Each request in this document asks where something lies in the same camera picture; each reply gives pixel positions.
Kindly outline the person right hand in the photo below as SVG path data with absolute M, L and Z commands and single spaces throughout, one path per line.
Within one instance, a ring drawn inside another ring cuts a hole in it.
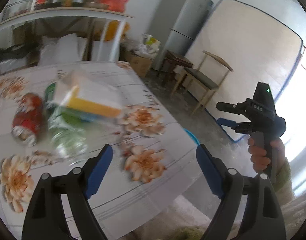
M 277 152 L 277 167 L 276 174 L 278 174 L 284 165 L 285 146 L 281 139 L 277 139 L 270 142 L 273 150 Z M 267 157 L 267 151 L 263 148 L 257 147 L 253 138 L 248 139 L 248 152 L 251 154 L 251 162 L 253 163 L 253 169 L 255 172 L 263 172 L 267 166 L 271 163 L 271 160 Z

